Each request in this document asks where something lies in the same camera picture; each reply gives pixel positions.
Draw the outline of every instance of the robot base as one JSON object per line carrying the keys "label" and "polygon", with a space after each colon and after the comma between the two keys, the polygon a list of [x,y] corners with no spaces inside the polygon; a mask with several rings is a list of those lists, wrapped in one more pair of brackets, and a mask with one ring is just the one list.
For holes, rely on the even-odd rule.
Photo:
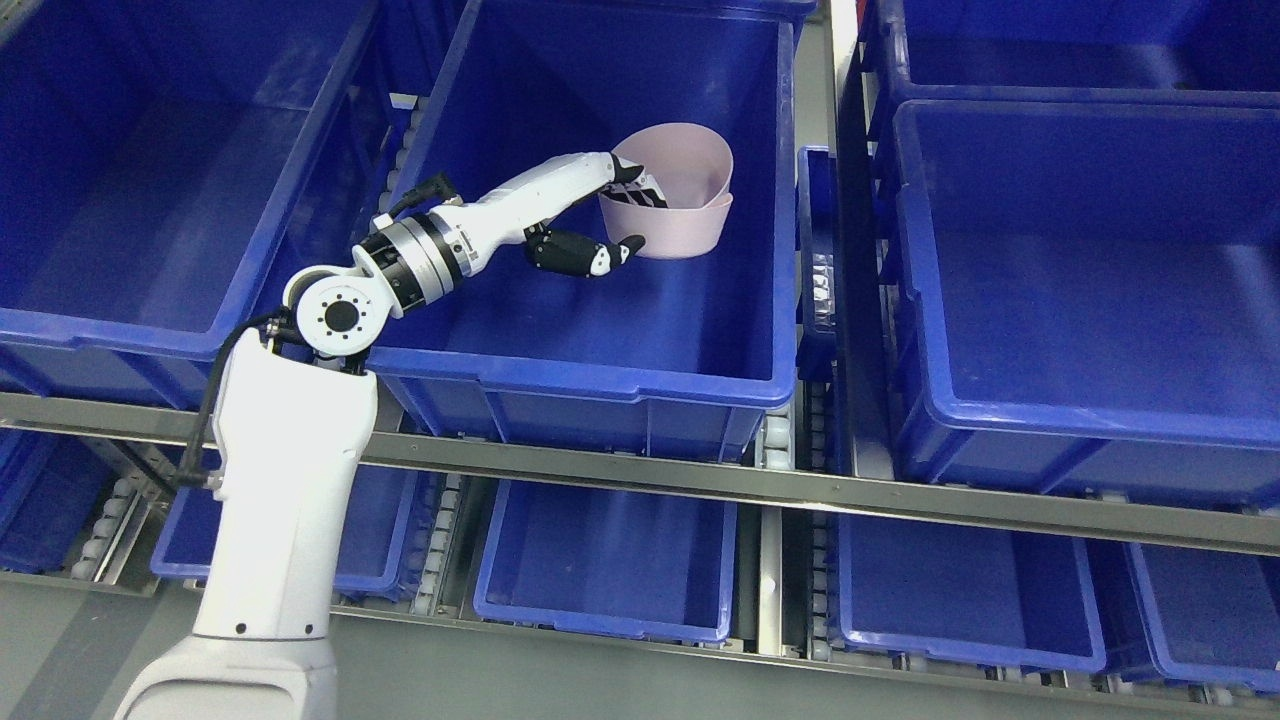
{"label": "robot base", "polygon": [[188,637],[147,665],[115,720],[335,720],[333,647]]}

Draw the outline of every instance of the blue storage crate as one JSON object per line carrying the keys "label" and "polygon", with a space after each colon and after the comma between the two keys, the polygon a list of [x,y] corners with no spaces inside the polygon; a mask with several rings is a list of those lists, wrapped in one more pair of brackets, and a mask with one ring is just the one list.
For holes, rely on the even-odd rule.
{"label": "blue storage crate", "polygon": [[1276,3],[876,0],[863,28],[878,176],[908,100],[1280,108]]}
{"label": "blue storage crate", "polygon": [[78,438],[0,433],[0,568],[59,570],[113,478]]}
{"label": "blue storage crate", "polygon": [[1106,651],[1084,541],[887,518],[831,521],[827,609],[845,650],[1096,673]]}
{"label": "blue storage crate", "polygon": [[1280,111],[913,101],[901,470],[1280,500]]}
{"label": "blue storage crate", "polygon": [[476,615],[625,638],[718,643],[733,601],[737,506],[503,480]]}
{"label": "blue storage crate", "polygon": [[465,0],[381,0],[378,51],[393,92],[431,95],[465,5]]}
{"label": "blue storage crate", "polygon": [[1091,542],[1108,671],[1280,693],[1280,559]]}
{"label": "blue storage crate", "polygon": [[12,20],[0,389],[198,405],[278,251],[349,243],[383,182],[376,12],[47,0]]}
{"label": "blue storage crate", "polygon": [[[439,475],[361,465],[351,487],[334,589],[397,601],[417,585],[421,566],[404,559],[425,550]],[[182,488],[151,555],[161,578],[209,578],[223,506],[207,489]]]}
{"label": "blue storage crate", "polygon": [[826,147],[800,149],[796,178],[796,238],[800,242],[801,380],[829,383],[836,359],[836,165]]}
{"label": "blue storage crate", "polygon": [[[369,366],[435,434],[654,456],[741,455],[795,363],[794,31],[690,0],[476,0],[463,13],[397,192],[444,170],[467,199],[563,152],[664,122],[733,149],[719,246],[584,282],[499,250],[458,291],[389,323]],[[643,90],[618,49],[645,47]],[[559,227],[605,236],[595,202]],[[334,259],[347,249],[334,249]]]}

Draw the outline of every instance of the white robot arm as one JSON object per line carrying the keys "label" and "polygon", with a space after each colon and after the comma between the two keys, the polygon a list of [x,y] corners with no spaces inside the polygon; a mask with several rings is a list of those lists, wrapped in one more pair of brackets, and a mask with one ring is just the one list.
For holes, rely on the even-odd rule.
{"label": "white robot arm", "polygon": [[[643,167],[608,152],[552,158],[474,204],[438,176],[375,220],[355,266],[297,273],[280,311],[232,333],[182,462],[223,502],[205,594],[191,637],[142,670],[116,720],[337,716],[329,602],[378,410],[367,350],[388,316],[453,291],[503,245],[522,242],[535,268],[582,277],[626,263],[644,238],[596,243],[547,227],[596,192],[664,206]],[[430,196],[444,202],[396,220]],[[285,342],[311,347],[315,363],[280,355]],[[210,413],[223,468],[206,477],[197,461]]]}
{"label": "white robot arm", "polygon": [[[667,205],[643,165],[611,152],[552,158],[468,204],[448,179],[435,176],[389,214],[374,219],[375,232],[352,249],[355,266],[302,270],[289,282],[285,304],[297,309],[298,331],[307,345],[342,357],[367,348],[388,315],[399,318],[434,302],[484,270],[503,245],[524,243],[530,263],[543,270],[604,275],[639,251],[644,238],[609,245],[548,228],[566,209],[596,192],[637,205]],[[398,210],[431,196],[443,202],[394,219]]]}

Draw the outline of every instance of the metal shelf rail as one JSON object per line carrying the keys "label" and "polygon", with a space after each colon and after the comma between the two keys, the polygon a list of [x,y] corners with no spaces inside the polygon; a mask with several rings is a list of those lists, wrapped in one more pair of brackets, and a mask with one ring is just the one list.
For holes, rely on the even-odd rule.
{"label": "metal shelf rail", "polygon": [[[0,393],[0,427],[182,445],[195,413]],[[212,446],[211,437],[206,439]],[[375,432],[362,462],[1280,556],[1280,518]]]}

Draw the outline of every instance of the gray floor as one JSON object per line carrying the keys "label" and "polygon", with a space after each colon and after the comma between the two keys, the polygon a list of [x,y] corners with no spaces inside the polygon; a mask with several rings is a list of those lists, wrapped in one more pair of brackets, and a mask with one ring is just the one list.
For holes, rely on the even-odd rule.
{"label": "gray floor", "polygon": [[[0,584],[0,712],[110,719],[134,674],[189,630],[196,603],[173,585],[136,600]],[[513,638],[335,618],[333,641],[342,717],[1115,716],[1098,705],[680,657],[556,633]]]}

